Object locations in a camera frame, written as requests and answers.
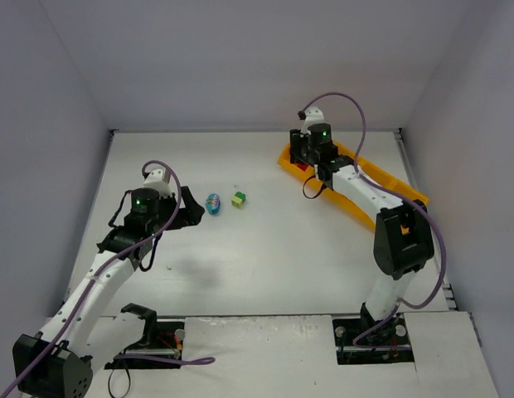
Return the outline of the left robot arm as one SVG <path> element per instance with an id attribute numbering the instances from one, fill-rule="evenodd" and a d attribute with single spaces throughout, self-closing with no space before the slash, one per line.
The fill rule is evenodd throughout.
<path id="1" fill-rule="evenodd" d="M 188 187 L 177 194 L 166 183 L 124 194 L 131 200 L 124 223 L 110 222 L 108 235 L 86 276 L 39 332 L 22 334 L 12 349 L 20 392 L 33 397 L 83 397 L 94 375 L 127 347 L 150 342 L 157 333 L 157 314 L 139 304 L 125 305 L 109 331 L 95 333 L 102 312 L 121 286 L 137 271 L 149 271 L 165 231 L 196 226 L 205 209 Z"/>

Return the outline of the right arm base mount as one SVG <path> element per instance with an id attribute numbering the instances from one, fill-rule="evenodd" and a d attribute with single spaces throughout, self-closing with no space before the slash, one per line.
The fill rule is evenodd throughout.
<path id="1" fill-rule="evenodd" d="M 333 337 L 336 347 L 337 364 L 386 365 L 412 363 L 415 361 L 405 318 L 398 314 L 394 320 L 360 339 L 353 340 L 367 330 L 359 318 L 334 318 Z"/>

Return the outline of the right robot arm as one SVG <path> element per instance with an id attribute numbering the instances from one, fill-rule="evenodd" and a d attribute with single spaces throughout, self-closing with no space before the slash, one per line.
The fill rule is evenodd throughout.
<path id="1" fill-rule="evenodd" d="M 371 327 L 388 318 L 434 255 L 426 206 L 382 189 L 354 158 L 339 153 L 327 123 L 289 131 L 289 162 L 312 167 L 309 178 L 322 183 L 320 192 L 328 189 L 347 198 L 373 221 L 373 256 L 381 274 L 361 306 L 361 320 Z"/>

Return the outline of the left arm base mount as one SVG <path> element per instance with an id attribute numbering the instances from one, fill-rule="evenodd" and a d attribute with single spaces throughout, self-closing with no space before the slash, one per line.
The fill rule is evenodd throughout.
<path id="1" fill-rule="evenodd" d="M 131 356 L 150 356 L 179 360 L 182 357 L 185 322 L 182 319 L 160 319 L 157 334 L 149 342 L 136 342 L 124 350 Z M 181 365 L 155 362 L 145 359 L 124 358 L 113 360 L 104 366 L 105 370 L 173 370 Z"/>

